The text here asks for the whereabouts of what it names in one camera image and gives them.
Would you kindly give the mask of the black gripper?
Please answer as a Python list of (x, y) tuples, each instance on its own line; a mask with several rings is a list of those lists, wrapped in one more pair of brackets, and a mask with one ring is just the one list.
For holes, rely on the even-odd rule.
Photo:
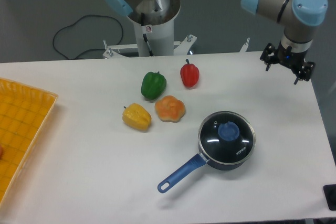
[(266, 71), (270, 69), (271, 65), (278, 63), (293, 69), (296, 76), (294, 84), (297, 84), (299, 81), (309, 81), (316, 65), (312, 61), (304, 61), (306, 54), (307, 51), (293, 52), (292, 46), (285, 48), (282, 44), (279, 44), (276, 49), (272, 43), (268, 43), (260, 56), (260, 60), (266, 65)]

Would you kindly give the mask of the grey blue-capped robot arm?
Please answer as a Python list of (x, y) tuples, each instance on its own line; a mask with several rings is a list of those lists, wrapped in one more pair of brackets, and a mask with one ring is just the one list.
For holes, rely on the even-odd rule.
[[(174, 44), (174, 20), (181, 8), (180, 0), (104, 0), (134, 27), (139, 56), (187, 54), (195, 38), (187, 36)], [(282, 65), (292, 71), (297, 81), (309, 81), (314, 62), (305, 56), (318, 27), (323, 23), (328, 0), (241, 0), (241, 7), (283, 25), (278, 46), (268, 44), (260, 58), (267, 67)]]

